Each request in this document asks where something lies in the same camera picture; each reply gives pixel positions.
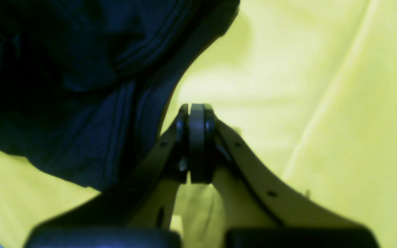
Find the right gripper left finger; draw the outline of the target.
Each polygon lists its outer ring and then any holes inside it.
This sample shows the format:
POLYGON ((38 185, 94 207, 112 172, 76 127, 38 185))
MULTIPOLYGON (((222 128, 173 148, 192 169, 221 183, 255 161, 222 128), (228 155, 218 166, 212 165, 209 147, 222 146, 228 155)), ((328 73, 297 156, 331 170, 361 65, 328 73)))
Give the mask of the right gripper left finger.
POLYGON ((180 248, 170 231, 179 186, 186 182, 189 106, 184 104, 148 155, 117 185, 37 226, 26 248, 180 248))

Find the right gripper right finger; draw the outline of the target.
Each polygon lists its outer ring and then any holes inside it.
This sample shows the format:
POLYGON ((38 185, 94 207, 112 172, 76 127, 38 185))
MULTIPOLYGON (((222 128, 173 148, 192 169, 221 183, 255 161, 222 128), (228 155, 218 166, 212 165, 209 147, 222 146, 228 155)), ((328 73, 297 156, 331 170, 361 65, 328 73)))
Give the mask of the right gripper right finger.
POLYGON ((198 181, 223 198, 227 248, 378 247, 366 227, 282 182, 209 104, 198 106, 198 181))

